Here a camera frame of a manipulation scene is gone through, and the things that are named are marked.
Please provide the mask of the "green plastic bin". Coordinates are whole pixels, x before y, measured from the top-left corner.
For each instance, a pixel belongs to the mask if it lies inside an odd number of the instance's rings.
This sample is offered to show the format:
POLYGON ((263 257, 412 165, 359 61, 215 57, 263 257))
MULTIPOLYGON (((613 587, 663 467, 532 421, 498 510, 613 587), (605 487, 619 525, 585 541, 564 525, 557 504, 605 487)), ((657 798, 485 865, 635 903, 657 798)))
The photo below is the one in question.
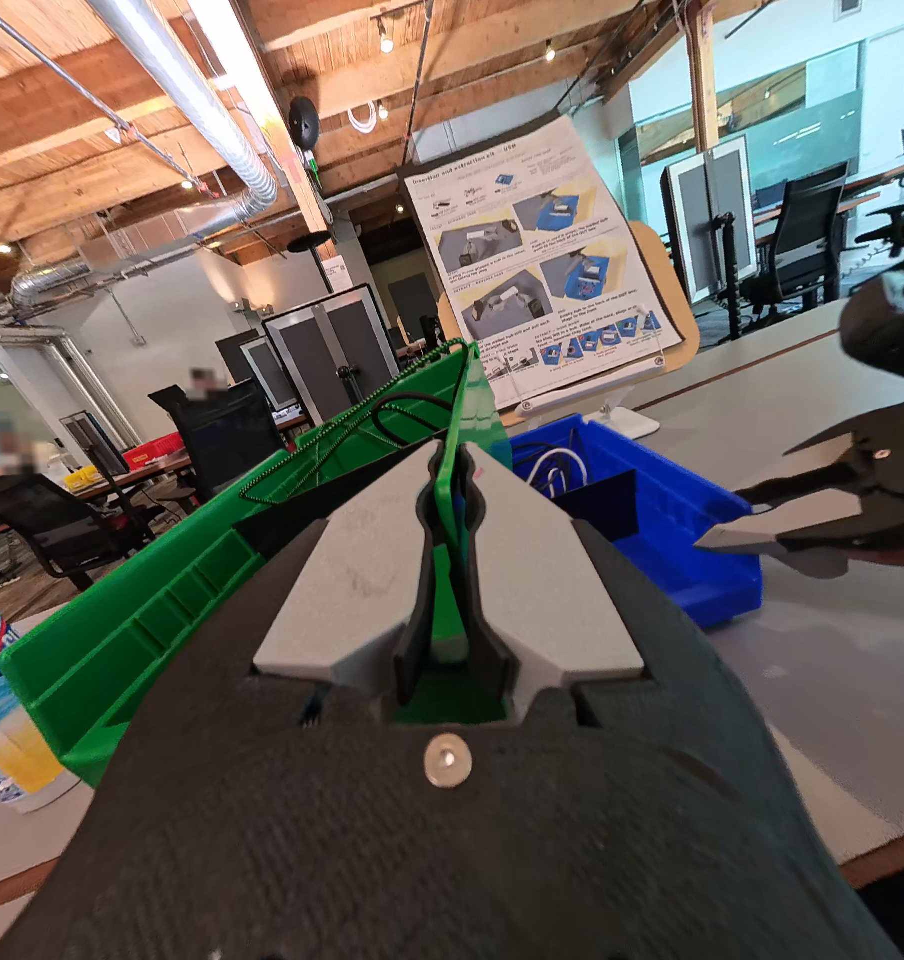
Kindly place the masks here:
POLYGON ((475 441, 511 466, 505 427, 456 426, 461 339, 413 363, 217 494, 0 654, 59 762, 98 787, 136 709, 179 649, 267 560, 423 441, 475 441))

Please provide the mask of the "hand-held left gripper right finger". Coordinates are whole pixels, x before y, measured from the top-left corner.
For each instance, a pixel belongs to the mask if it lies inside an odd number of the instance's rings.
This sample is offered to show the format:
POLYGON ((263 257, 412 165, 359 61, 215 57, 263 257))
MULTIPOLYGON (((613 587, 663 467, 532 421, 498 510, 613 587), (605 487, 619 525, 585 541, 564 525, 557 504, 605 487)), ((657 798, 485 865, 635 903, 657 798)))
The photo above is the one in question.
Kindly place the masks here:
POLYGON ((469 666, 519 724, 546 690, 632 681, 645 664, 564 510, 466 442, 462 599, 469 666))

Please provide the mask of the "silver ceiling duct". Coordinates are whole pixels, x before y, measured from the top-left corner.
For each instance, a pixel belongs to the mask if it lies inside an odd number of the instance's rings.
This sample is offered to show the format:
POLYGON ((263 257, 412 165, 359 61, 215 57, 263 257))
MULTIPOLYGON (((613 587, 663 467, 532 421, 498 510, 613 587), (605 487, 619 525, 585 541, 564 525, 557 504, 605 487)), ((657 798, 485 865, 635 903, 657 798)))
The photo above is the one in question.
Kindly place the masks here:
POLYGON ((10 297, 18 309, 34 308, 91 286, 97 279, 200 245, 226 230, 249 224, 278 198, 277 180, 152 3, 98 1, 90 5, 170 96, 172 104, 231 166, 244 190, 114 230, 102 237, 103 253, 93 252, 93 244, 88 243, 72 260, 17 274, 10 297))

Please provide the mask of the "printed instruction sheet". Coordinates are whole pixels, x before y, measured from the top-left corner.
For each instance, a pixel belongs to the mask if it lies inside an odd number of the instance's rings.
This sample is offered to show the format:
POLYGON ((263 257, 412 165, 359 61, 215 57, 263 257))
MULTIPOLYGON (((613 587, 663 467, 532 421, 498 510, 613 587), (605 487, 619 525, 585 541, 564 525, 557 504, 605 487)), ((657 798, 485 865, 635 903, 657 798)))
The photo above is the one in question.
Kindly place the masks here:
POLYGON ((408 167, 400 183, 499 411, 650 371, 685 344, 569 117, 408 167))

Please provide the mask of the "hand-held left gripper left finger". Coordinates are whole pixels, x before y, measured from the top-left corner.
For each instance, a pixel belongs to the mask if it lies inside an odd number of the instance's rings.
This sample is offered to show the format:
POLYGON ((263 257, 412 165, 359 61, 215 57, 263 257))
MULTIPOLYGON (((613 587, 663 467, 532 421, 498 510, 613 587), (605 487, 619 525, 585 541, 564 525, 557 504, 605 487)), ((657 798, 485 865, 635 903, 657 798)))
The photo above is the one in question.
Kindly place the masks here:
POLYGON ((426 441, 330 515, 254 655, 261 674, 410 702, 432 638, 442 457, 426 441))

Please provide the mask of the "wipes canister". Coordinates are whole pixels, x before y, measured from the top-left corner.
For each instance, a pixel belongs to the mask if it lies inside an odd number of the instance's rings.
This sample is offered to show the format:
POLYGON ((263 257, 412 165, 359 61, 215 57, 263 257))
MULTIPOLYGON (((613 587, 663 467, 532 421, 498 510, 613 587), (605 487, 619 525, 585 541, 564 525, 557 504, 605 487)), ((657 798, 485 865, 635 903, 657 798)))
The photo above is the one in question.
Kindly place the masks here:
MULTIPOLYGON (((0 615, 0 654, 19 635, 0 615)), ((62 797, 78 777, 56 758, 0 670, 0 805, 28 813, 62 797)))

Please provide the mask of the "black bin divider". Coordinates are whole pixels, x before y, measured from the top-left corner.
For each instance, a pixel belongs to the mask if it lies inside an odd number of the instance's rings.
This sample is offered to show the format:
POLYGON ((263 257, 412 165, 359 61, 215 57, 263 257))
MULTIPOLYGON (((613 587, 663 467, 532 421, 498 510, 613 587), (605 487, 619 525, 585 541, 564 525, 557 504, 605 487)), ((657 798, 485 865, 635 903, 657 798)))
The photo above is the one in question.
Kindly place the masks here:
POLYGON ((572 489, 556 497, 554 503, 573 520, 590 524, 608 542, 640 532, 633 469, 572 489))

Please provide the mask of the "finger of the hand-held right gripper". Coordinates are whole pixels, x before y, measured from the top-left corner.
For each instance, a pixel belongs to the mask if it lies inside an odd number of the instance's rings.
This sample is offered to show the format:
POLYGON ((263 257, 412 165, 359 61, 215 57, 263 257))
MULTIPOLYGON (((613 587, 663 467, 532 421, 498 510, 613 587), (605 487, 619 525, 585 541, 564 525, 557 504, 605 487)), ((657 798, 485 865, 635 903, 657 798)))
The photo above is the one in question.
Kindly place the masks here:
POLYGON ((695 543, 698 549, 720 554, 760 555, 781 553, 785 534, 826 522, 841 521, 862 512, 854 493, 810 493, 770 510, 744 515, 707 530, 695 543))

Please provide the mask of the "black office chair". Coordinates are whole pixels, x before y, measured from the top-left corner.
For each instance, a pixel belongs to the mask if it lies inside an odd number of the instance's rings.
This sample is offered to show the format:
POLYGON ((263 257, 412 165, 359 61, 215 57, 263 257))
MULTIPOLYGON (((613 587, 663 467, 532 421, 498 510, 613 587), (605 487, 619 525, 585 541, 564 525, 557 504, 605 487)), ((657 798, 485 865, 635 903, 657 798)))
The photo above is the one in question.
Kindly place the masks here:
POLYGON ((151 522, 161 506, 138 507, 120 496, 116 509, 101 509, 43 474, 0 474, 0 522, 30 547, 43 569, 83 593, 92 570, 144 549, 155 539, 151 522))
POLYGON ((840 243, 835 222, 849 173, 842 160, 800 178, 784 181, 780 214, 766 257, 770 312, 799 298, 804 311, 830 293, 838 275, 840 243))
POLYGON ((148 398, 172 419, 191 458, 194 496, 203 505, 262 462, 287 453, 261 387, 245 380, 198 397, 180 386, 148 398))

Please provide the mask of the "blue plastic bin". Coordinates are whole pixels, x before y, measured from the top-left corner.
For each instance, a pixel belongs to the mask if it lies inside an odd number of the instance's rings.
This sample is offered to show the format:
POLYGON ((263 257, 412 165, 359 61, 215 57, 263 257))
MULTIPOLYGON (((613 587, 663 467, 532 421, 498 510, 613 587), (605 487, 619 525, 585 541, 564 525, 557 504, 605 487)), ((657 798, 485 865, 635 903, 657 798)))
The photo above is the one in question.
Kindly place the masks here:
POLYGON ((635 470, 640 532, 612 544, 698 627, 716 627, 762 606, 757 557, 694 546, 713 526, 750 514, 742 498, 580 414, 514 436, 510 445, 513 472, 552 501, 635 470))

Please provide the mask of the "red box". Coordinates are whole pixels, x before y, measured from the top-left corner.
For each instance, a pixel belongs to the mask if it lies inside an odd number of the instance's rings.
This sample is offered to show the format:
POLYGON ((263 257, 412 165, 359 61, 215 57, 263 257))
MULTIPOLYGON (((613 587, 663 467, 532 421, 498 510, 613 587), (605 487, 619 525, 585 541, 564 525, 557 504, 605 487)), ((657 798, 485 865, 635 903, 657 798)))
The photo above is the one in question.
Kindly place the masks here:
POLYGON ((146 465, 164 457, 174 455, 185 449, 185 443, 178 431, 164 435, 125 451, 122 456, 131 473, 143 469, 146 465))

